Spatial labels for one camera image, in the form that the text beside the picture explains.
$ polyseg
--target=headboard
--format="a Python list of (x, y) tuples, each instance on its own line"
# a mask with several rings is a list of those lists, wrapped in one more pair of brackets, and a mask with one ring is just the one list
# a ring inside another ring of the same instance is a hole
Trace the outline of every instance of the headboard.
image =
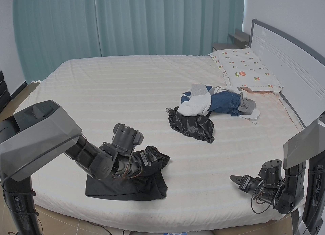
[(304, 127), (325, 111), (325, 57), (256, 19), (249, 46), (282, 83), (281, 95)]

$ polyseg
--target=white wall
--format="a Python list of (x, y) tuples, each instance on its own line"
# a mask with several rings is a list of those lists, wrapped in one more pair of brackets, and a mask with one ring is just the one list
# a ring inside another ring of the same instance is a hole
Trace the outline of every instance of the white wall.
[(325, 0), (245, 0), (243, 31), (256, 18), (325, 56)]
[(12, 20), (13, 0), (0, 0), (0, 70), (12, 94), (24, 81)]

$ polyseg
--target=black garment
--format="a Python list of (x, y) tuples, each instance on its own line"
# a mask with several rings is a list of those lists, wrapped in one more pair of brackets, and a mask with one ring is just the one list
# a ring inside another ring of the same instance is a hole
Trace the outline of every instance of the black garment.
[(153, 153), (157, 160), (151, 166), (144, 166), (140, 176), (130, 179), (108, 177), (95, 180), (87, 176), (86, 196), (109, 200), (156, 200), (166, 197), (167, 185), (161, 174), (170, 157), (158, 151), (156, 147), (147, 146), (146, 152)]
[(172, 129), (187, 137), (193, 137), (197, 140), (205, 140), (208, 143), (214, 141), (214, 125), (208, 117), (203, 115), (183, 116), (177, 111), (177, 109), (178, 106), (175, 107), (174, 110), (166, 109), (166, 112), (169, 114), (169, 125)]

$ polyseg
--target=floral pillow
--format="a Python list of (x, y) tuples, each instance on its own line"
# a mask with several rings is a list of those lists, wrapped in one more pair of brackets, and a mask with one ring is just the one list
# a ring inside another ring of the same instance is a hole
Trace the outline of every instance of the floral pillow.
[(222, 71), (227, 86), (276, 92), (283, 88), (250, 48), (217, 50), (209, 55)]

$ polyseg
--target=bed sheet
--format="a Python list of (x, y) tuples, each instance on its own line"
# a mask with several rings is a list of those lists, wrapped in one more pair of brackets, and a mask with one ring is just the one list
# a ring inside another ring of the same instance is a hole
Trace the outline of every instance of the bed sheet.
[[(119, 56), (63, 63), (17, 111), (52, 99), (96, 146), (112, 140), (116, 123), (138, 129), (144, 141), (136, 150), (151, 145), (171, 157), (162, 170), (167, 197), (150, 202), (86, 197), (87, 174), (62, 154), (32, 175), (35, 203), (83, 220), (142, 232), (199, 231), (279, 220), (282, 215), (272, 208), (254, 214), (250, 196), (229, 177), (255, 177), (262, 163), (282, 159), (283, 143), (298, 133), (298, 119), (278, 94), (250, 92), (248, 98), (261, 111), (258, 124), (213, 112), (212, 144), (185, 137), (170, 128), (165, 109), (179, 105), (180, 94), (192, 83), (225, 85), (209, 56)], [(264, 207), (254, 205), (257, 211)]]

